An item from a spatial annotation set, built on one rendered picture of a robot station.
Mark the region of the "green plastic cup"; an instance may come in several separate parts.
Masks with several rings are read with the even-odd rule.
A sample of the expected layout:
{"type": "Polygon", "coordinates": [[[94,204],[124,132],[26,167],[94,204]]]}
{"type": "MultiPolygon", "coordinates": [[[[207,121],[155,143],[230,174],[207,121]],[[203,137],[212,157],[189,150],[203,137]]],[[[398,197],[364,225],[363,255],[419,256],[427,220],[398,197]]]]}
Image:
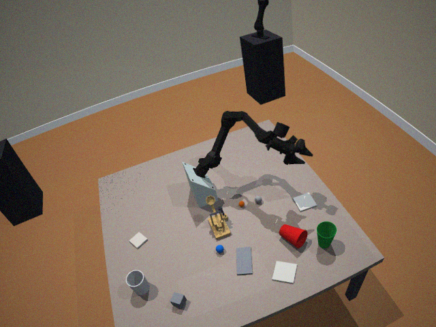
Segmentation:
{"type": "Polygon", "coordinates": [[[337,227],[328,221],[321,222],[317,226],[317,240],[321,248],[328,248],[337,233],[337,227]]]}

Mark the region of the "red plastic cup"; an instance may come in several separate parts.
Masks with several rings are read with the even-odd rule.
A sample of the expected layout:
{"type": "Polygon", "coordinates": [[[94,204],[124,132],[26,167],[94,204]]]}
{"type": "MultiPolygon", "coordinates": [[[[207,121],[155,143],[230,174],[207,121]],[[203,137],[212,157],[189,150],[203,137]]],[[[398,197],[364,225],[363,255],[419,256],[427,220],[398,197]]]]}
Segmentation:
{"type": "Polygon", "coordinates": [[[306,230],[295,228],[287,224],[281,226],[279,235],[284,237],[289,243],[292,243],[296,248],[300,248],[307,239],[306,230]]]}

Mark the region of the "white square tile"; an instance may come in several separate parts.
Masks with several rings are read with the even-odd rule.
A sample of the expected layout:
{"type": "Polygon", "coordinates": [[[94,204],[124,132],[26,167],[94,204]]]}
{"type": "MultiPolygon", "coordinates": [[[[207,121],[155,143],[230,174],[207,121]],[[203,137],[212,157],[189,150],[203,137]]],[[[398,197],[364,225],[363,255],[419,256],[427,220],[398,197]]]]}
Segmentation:
{"type": "Polygon", "coordinates": [[[275,281],[294,283],[297,264],[276,261],[272,279],[275,281]]]}
{"type": "Polygon", "coordinates": [[[136,246],[136,248],[140,248],[143,243],[145,243],[148,240],[144,235],[142,235],[140,232],[138,232],[135,236],[132,237],[129,242],[136,246]]]}
{"type": "Polygon", "coordinates": [[[299,208],[300,212],[317,206],[314,199],[311,197],[310,193],[306,193],[304,195],[297,196],[297,197],[293,198],[293,201],[295,202],[295,204],[299,208]]]}

